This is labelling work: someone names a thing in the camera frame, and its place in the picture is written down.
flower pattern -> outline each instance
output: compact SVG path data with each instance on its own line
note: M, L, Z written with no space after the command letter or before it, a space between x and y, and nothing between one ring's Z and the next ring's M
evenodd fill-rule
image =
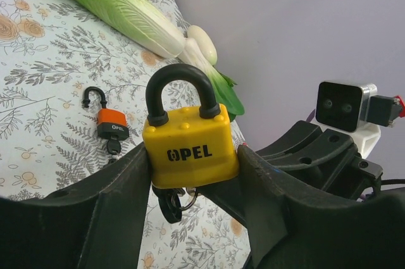
M150 0L182 32L188 23L174 0ZM109 159L97 136L100 87L108 107L127 117L125 154L142 142L145 88L153 73L176 59L140 47L74 0L0 0L0 195L20 201L43 198L101 169ZM193 106L192 85L172 82L166 109ZM235 145L244 142L232 123ZM181 198L186 204L189 196ZM200 196L183 220L170 225L151 192L139 269L241 268L249 254L246 230Z

padlock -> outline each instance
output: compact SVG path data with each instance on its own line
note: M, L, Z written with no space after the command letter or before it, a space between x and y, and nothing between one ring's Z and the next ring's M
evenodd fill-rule
M90 91L97 92L101 97L101 110L97 118L97 134L103 139L114 139L117 141L124 141L129 137L129 129L127 127L127 120L125 114L114 109L107 108L107 100L104 92L98 87L88 87L84 91L83 105L85 108L89 107Z
M192 83L201 106L166 112L161 93L174 80ZM239 162L228 112L216 102L213 86L202 71L181 63L161 68L146 87L146 106L149 114L142 136L154 186L199 187L237 176Z

gray background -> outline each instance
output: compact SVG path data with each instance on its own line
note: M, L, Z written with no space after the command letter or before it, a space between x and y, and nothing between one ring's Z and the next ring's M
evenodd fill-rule
M176 0L207 31L218 69L239 83L238 123L253 149L279 138L314 108L322 80L373 82L405 96L405 0ZM383 128L369 157L403 177L405 120Z

camera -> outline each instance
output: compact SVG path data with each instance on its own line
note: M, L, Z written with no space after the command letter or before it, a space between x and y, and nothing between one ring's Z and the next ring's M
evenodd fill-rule
M367 124L369 102L376 95L374 84L324 81L318 89L315 118L326 126L355 132Z

metal ring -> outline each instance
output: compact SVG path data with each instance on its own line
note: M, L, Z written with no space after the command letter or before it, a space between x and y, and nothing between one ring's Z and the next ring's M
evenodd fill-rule
M198 197L198 194L194 195L193 198L192 198L192 200L191 200L191 202L190 202L187 206L179 207L179 210L180 210L180 211L186 211L186 210L190 209L191 207L193 207L193 205L194 205L194 204L196 203L196 201L197 201L197 197ZM171 196L171 204L174 205L174 207L176 206L176 204L175 204L175 198L176 198L176 195L172 195L172 196Z

